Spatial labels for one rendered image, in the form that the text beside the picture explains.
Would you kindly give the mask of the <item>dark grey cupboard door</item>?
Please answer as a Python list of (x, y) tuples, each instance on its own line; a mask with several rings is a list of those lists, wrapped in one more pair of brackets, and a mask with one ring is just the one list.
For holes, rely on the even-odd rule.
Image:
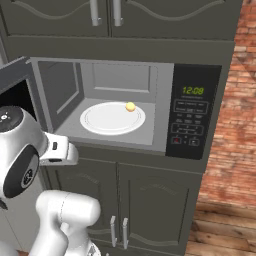
[(84, 194), (99, 201), (100, 218), (88, 228), (89, 236), (103, 256), (120, 256), (117, 247), (112, 245), (110, 227), (114, 216), (115, 235), (120, 240), (116, 164), (80, 158), (77, 165), (49, 166), (46, 173), (52, 189)]
[(234, 39), (243, 0), (121, 0), (123, 25), (112, 35), (129, 38)]
[(149, 256), (184, 256), (201, 184), (200, 174), (120, 164), (121, 223), (128, 248)]
[(0, 0), (9, 35), (57, 37), (107, 37), (106, 0)]

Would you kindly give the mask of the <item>dark grey cupboard housing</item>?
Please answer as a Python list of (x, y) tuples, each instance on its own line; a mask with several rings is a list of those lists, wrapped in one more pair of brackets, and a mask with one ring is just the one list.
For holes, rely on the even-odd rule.
[[(209, 158), (216, 122), (227, 81), (228, 70), (234, 50), (234, 39), (226, 40), (192, 40), (163, 38), (129, 38), (112, 35), (113, 17), (110, 0), (107, 3), (107, 37), (57, 37), (57, 36), (12, 36), (8, 34), (0, 11), (0, 56), (4, 56), (4, 65), (21, 57), (28, 57), (30, 62), (36, 58), (81, 59), (81, 60), (113, 60), (131, 62), (157, 62), (176, 64), (216, 65), (221, 68), (219, 84), (215, 95), (208, 137), (203, 157), (200, 160), (170, 157), (145, 151), (132, 151), (106, 146), (88, 146), (75, 142), (69, 137), (79, 153), (79, 159), (109, 161), (116, 164), (119, 236), (116, 247), (120, 256), (149, 256), (137, 249), (124, 250), (122, 223), (120, 213), (120, 164), (148, 166), (152, 168), (183, 171), (203, 176)], [(52, 189), (46, 173), (47, 167), (38, 169), (36, 178), (45, 183), (45, 190)]]

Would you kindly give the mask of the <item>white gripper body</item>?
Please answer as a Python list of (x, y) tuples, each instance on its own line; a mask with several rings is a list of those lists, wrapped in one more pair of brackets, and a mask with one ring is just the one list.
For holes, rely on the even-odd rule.
[(74, 144), (67, 142), (67, 155), (66, 164), (67, 165), (77, 165), (79, 160), (79, 153)]

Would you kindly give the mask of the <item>grey microwave door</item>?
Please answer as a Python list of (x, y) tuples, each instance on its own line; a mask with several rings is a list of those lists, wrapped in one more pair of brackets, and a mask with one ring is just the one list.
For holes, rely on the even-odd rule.
[(0, 68), (0, 107), (19, 106), (47, 130), (46, 120), (28, 57), (21, 57)]

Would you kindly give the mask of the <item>grey microwave oven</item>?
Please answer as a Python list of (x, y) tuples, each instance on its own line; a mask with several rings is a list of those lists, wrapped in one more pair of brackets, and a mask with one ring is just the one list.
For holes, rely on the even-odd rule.
[[(49, 131), (88, 146), (203, 157), (219, 66), (36, 57), (31, 64)], [(86, 130), (81, 114), (105, 102), (133, 102), (146, 120), (123, 135)]]

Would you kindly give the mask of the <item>white round plate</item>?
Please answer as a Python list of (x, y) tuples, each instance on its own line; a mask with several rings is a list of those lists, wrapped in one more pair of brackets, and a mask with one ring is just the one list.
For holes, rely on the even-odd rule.
[(146, 120), (138, 106), (132, 111), (125, 102), (105, 102), (87, 108), (80, 116), (81, 125), (88, 131), (106, 136), (128, 134), (140, 128)]

